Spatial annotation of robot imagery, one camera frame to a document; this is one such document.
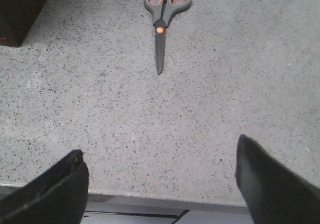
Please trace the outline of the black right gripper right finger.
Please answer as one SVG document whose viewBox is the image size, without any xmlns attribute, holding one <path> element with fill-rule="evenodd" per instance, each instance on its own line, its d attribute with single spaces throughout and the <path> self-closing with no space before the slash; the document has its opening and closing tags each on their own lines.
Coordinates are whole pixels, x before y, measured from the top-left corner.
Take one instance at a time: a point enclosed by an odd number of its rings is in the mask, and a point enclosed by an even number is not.
<svg viewBox="0 0 320 224">
<path fill-rule="evenodd" d="M 255 224 L 320 222 L 320 189 L 244 134 L 237 143 L 235 178 Z"/>
</svg>

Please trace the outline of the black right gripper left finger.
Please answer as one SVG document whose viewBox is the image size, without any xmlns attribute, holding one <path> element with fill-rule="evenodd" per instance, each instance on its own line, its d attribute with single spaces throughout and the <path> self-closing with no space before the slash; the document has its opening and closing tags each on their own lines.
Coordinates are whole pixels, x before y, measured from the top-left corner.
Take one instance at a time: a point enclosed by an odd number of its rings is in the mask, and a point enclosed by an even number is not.
<svg viewBox="0 0 320 224">
<path fill-rule="evenodd" d="M 79 224 L 88 200 L 89 171 L 80 149 L 0 201 L 2 224 Z"/>
</svg>

